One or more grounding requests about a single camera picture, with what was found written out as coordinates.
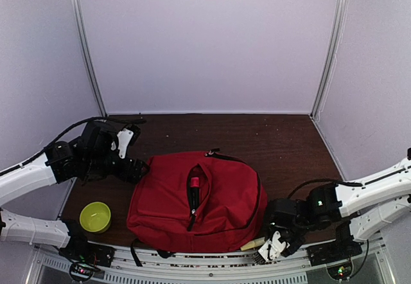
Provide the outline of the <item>yellow highlighter pen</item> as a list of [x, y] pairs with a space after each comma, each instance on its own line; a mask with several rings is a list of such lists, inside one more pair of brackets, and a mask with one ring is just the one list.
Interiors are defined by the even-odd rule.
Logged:
[[251, 240], [251, 241], [247, 242], [245, 245], [241, 246], [240, 250], [241, 251], [249, 251], [249, 250], [261, 247], [264, 243], [265, 243], [265, 238], [264, 237], [257, 238], [257, 239]]

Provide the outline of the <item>black pink highlighter pen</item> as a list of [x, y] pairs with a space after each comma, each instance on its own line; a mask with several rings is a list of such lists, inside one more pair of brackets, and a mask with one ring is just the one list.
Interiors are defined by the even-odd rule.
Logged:
[[192, 177], [189, 187], [191, 209], [197, 210], [200, 205], [200, 178]]

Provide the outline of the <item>red student backpack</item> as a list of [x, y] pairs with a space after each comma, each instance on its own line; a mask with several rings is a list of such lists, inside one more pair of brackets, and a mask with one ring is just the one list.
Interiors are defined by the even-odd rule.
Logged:
[[257, 237], [267, 207], [258, 173], [209, 152], [155, 155], [135, 187], [127, 227], [164, 254], [229, 253]]

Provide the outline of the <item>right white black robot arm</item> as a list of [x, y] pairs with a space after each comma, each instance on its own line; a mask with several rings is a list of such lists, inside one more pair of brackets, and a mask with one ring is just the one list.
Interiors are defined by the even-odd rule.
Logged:
[[258, 251], [265, 261], [293, 255], [310, 231], [343, 221], [329, 253], [342, 259], [354, 244], [410, 211], [410, 156], [380, 172], [353, 181], [319, 179], [304, 200], [274, 199], [267, 206], [269, 236]]

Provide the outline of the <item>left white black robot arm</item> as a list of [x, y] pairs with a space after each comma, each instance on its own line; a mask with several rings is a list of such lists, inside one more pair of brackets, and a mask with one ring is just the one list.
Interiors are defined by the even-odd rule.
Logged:
[[[71, 179], [100, 181], [108, 176], [137, 184], [148, 165], [127, 155], [144, 119], [92, 117], [65, 129], [41, 151], [1, 171], [1, 205], [27, 193]], [[44, 244], [69, 251], [79, 261], [92, 256], [92, 246], [72, 220], [48, 221], [1, 209], [1, 241]]]

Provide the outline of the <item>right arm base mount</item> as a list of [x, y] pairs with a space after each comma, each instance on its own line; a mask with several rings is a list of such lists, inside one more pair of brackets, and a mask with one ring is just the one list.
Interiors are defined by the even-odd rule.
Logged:
[[349, 223], [346, 222], [336, 228], [334, 241], [311, 245], [307, 248], [307, 254], [312, 267], [328, 265], [330, 278], [341, 282], [355, 275], [352, 258], [362, 254], [362, 245], [354, 241]]

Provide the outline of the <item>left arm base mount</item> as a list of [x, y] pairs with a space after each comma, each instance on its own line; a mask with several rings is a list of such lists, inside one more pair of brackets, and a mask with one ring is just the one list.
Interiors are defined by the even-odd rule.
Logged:
[[70, 262], [68, 273], [77, 283], [89, 281], [96, 273], [101, 272], [102, 267], [110, 267], [115, 254], [113, 247], [89, 242], [84, 247], [68, 245], [55, 249]]

